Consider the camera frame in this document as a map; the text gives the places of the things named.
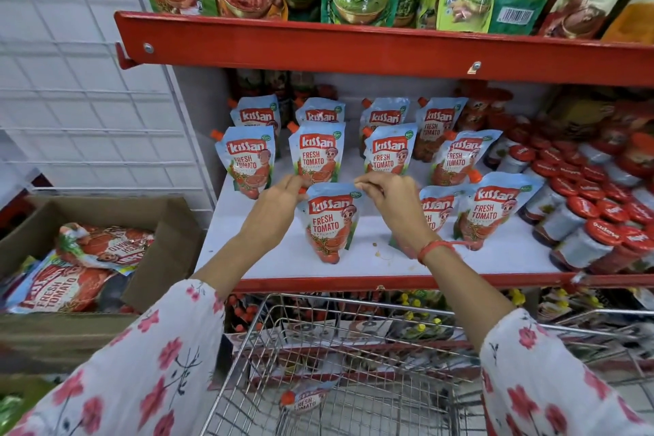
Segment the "person's right hand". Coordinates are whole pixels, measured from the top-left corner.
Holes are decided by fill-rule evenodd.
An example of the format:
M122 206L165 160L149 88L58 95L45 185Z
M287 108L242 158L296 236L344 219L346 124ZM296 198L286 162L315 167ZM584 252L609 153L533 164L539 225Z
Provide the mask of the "person's right hand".
M440 240L424 216L413 178L389 172L368 172L355 179L358 189L364 191L364 184L384 187L388 200L372 201L399 245L418 256L427 245Z

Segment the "blue tomato ketchup pouch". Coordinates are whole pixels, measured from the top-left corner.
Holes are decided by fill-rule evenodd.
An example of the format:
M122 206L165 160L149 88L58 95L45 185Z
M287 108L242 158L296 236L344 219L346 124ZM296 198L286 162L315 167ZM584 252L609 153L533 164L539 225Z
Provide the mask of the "blue tomato ketchup pouch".
M354 183L321 183L306 189L299 217L307 241L319 260L339 263L349 250L362 215L364 192Z

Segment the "person's right forearm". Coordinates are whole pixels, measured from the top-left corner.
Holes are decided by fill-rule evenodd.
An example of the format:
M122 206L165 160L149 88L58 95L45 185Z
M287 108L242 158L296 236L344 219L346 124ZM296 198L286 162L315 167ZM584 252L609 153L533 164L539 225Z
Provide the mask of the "person's right forearm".
M432 242L417 258L433 275L468 340L480 353L488 333L514 311L512 302L466 264L447 242Z

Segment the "person's left forearm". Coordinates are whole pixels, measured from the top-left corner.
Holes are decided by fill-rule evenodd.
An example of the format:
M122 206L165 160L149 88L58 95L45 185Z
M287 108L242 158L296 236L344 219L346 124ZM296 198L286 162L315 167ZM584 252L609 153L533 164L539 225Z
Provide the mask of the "person's left forearm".
M257 263L268 249L264 241L240 232L225 243L191 279L208 285L219 302L224 302L245 273Z

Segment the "group of tomato ketchup pouches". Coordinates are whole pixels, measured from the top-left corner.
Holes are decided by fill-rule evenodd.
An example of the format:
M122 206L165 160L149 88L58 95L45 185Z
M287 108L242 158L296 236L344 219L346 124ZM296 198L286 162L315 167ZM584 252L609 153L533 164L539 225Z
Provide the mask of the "group of tomato ketchup pouches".
M478 171L479 159L502 132L454 132L466 102L465 97L421 98L416 121L408 123L408 98L364 101L358 135L365 173L404 175L412 159L429 163L429 183L419 197L430 228L437 234L456 214L454 244L476 251L525 203L522 188L530 182L521 175ZM294 174L308 179L309 187L338 183L345 152L345 104L324 98L296 103L296 120L288 124ZM257 200L272 181L279 151L277 98L243 98L230 107L234 125L211 135L234 190Z

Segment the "white shelf with red edge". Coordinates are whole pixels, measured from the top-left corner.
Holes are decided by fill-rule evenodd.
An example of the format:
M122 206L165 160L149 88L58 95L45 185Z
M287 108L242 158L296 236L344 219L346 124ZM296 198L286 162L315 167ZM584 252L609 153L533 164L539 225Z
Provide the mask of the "white shelf with red edge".
M351 182L363 172L358 148L343 156L340 182ZM231 176L224 184L202 247L196 270L213 257L240 229L254 201L233 188ZM372 201L364 199L349 250L336 264L323 263L307 241L299 216L282 242L253 265L236 287L238 293L345 292L434 289L436 282L416 260L389 246L390 230ZM532 227L512 217L493 233L481 250L457 249L464 262L496 287L566 285L580 277L588 287L650 287L654 273L627 275L576 275L561 272L549 260L550 249L532 236Z

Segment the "row of dark sauce bottles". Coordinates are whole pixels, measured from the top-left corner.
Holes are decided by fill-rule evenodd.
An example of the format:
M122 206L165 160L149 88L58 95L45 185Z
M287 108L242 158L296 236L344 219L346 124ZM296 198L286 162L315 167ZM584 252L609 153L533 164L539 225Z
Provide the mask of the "row of dark sauce bottles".
M336 86L320 80L313 72L250 68L235 68L230 72L237 98L276 94L281 102L313 96L339 99Z

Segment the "row of yellow-capped bottles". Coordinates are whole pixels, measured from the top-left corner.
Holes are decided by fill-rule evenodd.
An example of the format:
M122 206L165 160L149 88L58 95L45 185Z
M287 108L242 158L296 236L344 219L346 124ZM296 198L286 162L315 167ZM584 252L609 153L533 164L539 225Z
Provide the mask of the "row of yellow-capped bottles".
M427 298L436 298L437 305L446 305L446 300L444 295L438 290L418 290L422 293L421 301L418 298L410 297L407 292L402 294L402 299L404 300L404 305L419 306L426 305ZM509 299L511 302L518 308L524 308L527 302L526 292L519 288L511 288L502 290L502 293ZM401 312L398 316L404 320L404 323L398 323L398 331L393 333L399 339L405 341L409 340L418 340L418 341L468 341L466 334L462 327L458 327L454 324L454 316L444 316L438 315L436 313L429 313L426 307L422 307L420 312L413 311L404 311ZM591 331L591 325L588 324L554 324L556 327L545 327L544 332L548 334L553 334L562 339L588 339L598 334L601 336L604 333L608 333L606 327L599 327L599 324L595 324L598 327L596 331Z

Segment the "brown cardboard box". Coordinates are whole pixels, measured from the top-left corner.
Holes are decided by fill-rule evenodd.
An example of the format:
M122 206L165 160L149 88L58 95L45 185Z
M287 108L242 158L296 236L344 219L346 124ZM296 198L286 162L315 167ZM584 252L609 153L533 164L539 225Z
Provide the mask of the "brown cardboard box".
M0 375L70 373L187 278L205 232L182 197L84 197L33 194L34 209L11 232L0 233ZM154 232L154 242L131 275L114 272L84 312L11 314L9 294L32 265L56 252L67 223Z

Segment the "red metal shelf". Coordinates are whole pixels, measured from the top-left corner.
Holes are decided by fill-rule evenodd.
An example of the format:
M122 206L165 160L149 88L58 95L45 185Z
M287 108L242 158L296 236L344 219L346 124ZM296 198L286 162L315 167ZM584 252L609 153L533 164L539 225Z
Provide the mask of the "red metal shelf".
M117 11L122 69L143 64L654 89L654 46ZM154 47L152 54L143 43ZM481 61L476 76L468 68Z

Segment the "crumpled tomato ketchup pouch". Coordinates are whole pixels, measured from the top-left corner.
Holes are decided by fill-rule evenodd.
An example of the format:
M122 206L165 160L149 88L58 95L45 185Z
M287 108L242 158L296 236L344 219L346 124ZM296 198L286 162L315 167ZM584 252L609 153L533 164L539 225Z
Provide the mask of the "crumpled tomato ketchup pouch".
M51 251L31 266L26 277L6 298L3 311L11 314L84 312L114 272L64 261Z
M55 239L58 256L71 265L131 275L139 266L154 232L121 226L67 223Z

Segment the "rows of red-lidded jars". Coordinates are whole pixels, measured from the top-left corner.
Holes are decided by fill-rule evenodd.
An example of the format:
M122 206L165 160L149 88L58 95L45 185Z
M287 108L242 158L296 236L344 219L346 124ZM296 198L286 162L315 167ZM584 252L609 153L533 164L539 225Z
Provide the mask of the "rows of red-lidded jars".
M530 182L517 216L561 271L616 275L654 250L654 235L638 225L651 212L625 187L610 184L580 144L515 125L505 129L487 164Z

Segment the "small tomato ketchup pouch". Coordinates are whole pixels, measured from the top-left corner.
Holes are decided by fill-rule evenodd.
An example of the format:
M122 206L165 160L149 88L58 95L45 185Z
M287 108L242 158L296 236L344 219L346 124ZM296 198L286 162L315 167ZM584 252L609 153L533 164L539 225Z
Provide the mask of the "small tomato ketchup pouch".
M327 395L341 383L341 379L318 383L316 380L303 381L282 393L279 408L290 413L305 413L319 407Z

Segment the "white floral garment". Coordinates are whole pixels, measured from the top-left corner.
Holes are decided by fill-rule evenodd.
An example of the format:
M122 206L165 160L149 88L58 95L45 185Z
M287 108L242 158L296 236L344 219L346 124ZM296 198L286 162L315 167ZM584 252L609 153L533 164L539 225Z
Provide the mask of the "white floral garment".
M6 436L190 436L224 319L208 285L176 283ZM496 436L654 436L617 390L524 310L493 327L479 358Z

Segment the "green packet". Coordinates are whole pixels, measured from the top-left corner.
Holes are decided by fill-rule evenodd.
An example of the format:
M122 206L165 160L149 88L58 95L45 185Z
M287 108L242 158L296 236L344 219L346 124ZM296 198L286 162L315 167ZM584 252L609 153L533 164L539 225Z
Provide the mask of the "green packet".
M9 432L54 387L54 383L39 375L0 375L0 436Z

